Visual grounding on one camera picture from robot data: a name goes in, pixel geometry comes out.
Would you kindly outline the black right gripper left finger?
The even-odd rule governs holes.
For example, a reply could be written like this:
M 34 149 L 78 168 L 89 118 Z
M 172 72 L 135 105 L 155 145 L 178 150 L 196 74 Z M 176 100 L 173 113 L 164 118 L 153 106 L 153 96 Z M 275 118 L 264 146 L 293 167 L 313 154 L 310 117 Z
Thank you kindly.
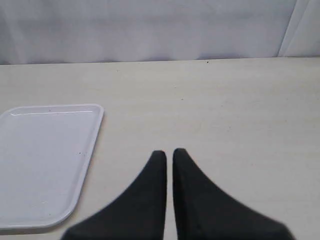
M 64 240 L 161 240 L 167 205 L 167 157 L 152 152 L 131 185 L 108 206 L 68 228 Z

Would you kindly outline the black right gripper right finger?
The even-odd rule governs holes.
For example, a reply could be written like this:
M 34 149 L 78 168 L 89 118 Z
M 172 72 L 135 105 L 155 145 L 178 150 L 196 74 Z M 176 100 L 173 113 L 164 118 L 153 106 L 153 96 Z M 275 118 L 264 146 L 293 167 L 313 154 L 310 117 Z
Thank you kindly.
M 172 191 L 180 240 L 292 240 L 281 222 L 267 217 L 213 183 L 184 148 L 172 157 Z

